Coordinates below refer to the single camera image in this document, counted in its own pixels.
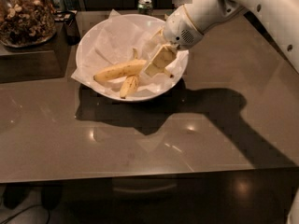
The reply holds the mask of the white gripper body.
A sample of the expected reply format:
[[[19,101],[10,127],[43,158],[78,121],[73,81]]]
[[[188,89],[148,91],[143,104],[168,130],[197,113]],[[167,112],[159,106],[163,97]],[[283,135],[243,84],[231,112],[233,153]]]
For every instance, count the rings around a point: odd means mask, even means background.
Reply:
[[[185,6],[177,8],[164,24],[163,35],[177,50],[187,50],[202,40],[203,35],[190,19]]]

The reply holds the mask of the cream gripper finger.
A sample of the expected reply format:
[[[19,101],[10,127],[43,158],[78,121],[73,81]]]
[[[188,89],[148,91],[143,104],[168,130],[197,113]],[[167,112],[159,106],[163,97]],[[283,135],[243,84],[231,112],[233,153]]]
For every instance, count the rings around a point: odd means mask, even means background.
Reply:
[[[177,58],[177,51],[170,45],[160,46],[149,59],[144,67],[144,73],[149,77],[158,74],[166,74],[171,77],[172,74],[167,71],[166,67]]]
[[[160,28],[143,43],[142,57],[144,59],[150,60],[161,47],[161,45],[165,43],[163,30],[163,28]]]

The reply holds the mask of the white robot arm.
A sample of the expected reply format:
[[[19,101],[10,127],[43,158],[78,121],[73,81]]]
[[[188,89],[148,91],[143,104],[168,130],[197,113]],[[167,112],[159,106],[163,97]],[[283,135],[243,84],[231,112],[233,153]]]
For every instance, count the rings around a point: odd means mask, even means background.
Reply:
[[[202,35],[243,9],[260,22],[292,65],[267,83],[269,92],[252,106],[265,132],[256,132],[243,119],[241,111],[246,100],[237,91],[175,89],[166,105],[184,113],[198,111],[205,115],[248,163],[269,178],[278,168],[298,168],[298,104],[288,97],[298,92],[298,0],[192,0],[169,17],[164,35],[183,49],[187,45],[184,31]],[[233,177],[219,175],[200,201],[200,223],[298,224],[298,202],[280,205],[274,189],[277,183],[269,178],[267,185],[261,186],[257,179],[241,172]]]

